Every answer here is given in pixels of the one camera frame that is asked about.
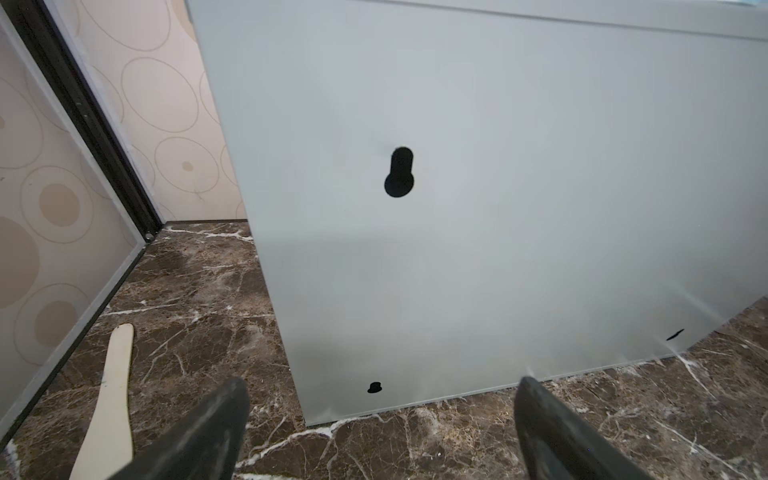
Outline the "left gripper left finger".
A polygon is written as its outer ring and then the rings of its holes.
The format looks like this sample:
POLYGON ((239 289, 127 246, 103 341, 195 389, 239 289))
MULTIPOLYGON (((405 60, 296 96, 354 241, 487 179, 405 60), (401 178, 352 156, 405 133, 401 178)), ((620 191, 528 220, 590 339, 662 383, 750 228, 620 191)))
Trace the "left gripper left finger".
POLYGON ((231 479, 249 412, 246 383, 229 378, 112 477, 231 479))

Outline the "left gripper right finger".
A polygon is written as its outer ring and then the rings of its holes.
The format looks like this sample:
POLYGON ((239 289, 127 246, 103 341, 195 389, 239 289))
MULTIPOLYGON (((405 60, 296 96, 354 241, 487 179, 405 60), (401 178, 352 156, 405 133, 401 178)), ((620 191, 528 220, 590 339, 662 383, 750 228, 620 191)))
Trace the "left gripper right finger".
POLYGON ((514 420, 531 479, 649 477, 532 377, 517 386, 514 420))

